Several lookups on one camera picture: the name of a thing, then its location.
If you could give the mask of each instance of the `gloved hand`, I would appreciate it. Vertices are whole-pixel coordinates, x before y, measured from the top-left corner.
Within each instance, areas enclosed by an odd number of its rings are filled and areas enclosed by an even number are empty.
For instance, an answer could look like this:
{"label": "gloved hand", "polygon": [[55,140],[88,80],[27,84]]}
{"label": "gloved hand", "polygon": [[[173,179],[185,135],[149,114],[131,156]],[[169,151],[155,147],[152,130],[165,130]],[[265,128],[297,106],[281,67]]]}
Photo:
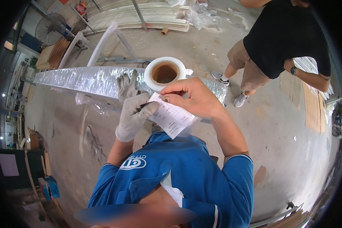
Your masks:
{"label": "gloved hand", "polygon": [[115,130],[115,136],[119,141],[127,143],[134,139],[146,119],[158,110],[160,107],[158,102],[147,103],[150,97],[148,93],[144,93],[124,101],[120,122]]}
{"label": "gloved hand", "polygon": [[118,84],[118,98],[120,103],[124,103],[125,99],[134,97],[136,95],[147,93],[147,91],[136,89],[137,83],[137,71],[133,70],[131,81],[129,82],[129,76],[127,74],[121,75],[117,78]]}

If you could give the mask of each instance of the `wristwatch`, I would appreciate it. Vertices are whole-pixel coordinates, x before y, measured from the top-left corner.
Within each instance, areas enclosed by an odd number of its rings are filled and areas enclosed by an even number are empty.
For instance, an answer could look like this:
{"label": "wristwatch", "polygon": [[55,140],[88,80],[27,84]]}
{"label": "wristwatch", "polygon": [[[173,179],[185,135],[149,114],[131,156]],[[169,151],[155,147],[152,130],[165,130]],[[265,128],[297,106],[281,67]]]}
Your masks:
{"label": "wristwatch", "polygon": [[293,66],[293,67],[290,69],[290,74],[292,74],[293,76],[295,76],[295,70],[296,70],[296,66]]}

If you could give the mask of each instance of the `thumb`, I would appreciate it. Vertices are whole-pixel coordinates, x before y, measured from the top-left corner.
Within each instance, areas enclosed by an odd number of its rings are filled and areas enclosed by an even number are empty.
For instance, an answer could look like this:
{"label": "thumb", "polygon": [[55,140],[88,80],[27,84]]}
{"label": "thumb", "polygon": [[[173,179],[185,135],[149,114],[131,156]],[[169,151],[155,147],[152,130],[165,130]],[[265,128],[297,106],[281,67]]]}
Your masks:
{"label": "thumb", "polygon": [[161,100],[167,102],[169,104],[173,104],[182,108],[187,108],[189,106],[190,100],[187,98],[183,98],[178,94],[166,94],[165,96],[161,97]]}
{"label": "thumb", "polygon": [[148,117],[152,116],[159,107],[160,103],[152,101],[142,108],[142,110],[139,112],[139,117],[146,120]]}

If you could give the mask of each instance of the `gray sneaker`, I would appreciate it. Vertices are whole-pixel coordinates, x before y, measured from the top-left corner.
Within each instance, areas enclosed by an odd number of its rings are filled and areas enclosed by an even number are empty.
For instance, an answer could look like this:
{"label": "gray sneaker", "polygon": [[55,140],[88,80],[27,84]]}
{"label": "gray sneaker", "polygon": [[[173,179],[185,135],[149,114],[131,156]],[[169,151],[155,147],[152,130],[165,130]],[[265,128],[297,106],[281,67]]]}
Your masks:
{"label": "gray sneaker", "polygon": [[233,104],[235,105],[236,108],[239,108],[239,107],[241,107],[243,105],[243,103],[247,100],[247,98],[248,98],[248,96],[245,97],[241,93],[241,95],[237,99],[234,100]]}
{"label": "gray sneaker", "polygon": [[213,76],[213,78],[215,78],[216,80],[219,80],[224,85],[229,86],[229,81],[228,80],[227,81],[223,81],[223,80],[220,79],[222,77],[222,75],[223,75],[222,73],[220,73],[219,71],[216,71],[216,70],[212,70],[210,73]]}

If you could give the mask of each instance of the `standing fan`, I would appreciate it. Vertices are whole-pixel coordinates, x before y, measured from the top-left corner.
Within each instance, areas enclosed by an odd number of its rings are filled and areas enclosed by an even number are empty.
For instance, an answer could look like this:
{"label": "standing fan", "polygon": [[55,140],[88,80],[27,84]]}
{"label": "standing fan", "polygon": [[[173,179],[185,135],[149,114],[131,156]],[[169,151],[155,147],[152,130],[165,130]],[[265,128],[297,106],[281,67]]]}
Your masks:
{"label": "standing fan", "polygon": [[59,41],[66,32],[66,21],[63,16],[51,13],[44,16],[35,28],[35,38],[43,46],[51,46]]}

